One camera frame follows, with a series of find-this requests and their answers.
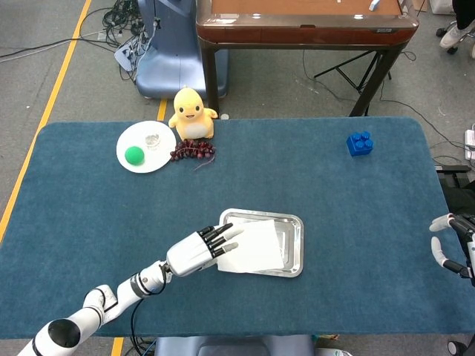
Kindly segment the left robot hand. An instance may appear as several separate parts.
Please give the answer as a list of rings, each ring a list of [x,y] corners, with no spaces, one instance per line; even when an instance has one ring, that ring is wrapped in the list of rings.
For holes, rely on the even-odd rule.
[[[166,271],[185,277],[208,268],[216,259],[238,247],[232,239],[242,234],[242,226],[231,222],[221,226],[207,226],[173,245],[166,254]]]

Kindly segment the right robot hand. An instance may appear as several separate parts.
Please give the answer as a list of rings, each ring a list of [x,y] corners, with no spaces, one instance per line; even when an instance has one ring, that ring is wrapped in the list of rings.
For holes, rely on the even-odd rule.
[[[465,265],[448,259],[439,238],[435,236],[430,241],[433,258],[441,267],[458,274],[461,278],[469,279],[474,286],[474,215],[449,213],[434,219],[429,230],[437,232],[446,228],[452,228],[456,232],[465,255]]]

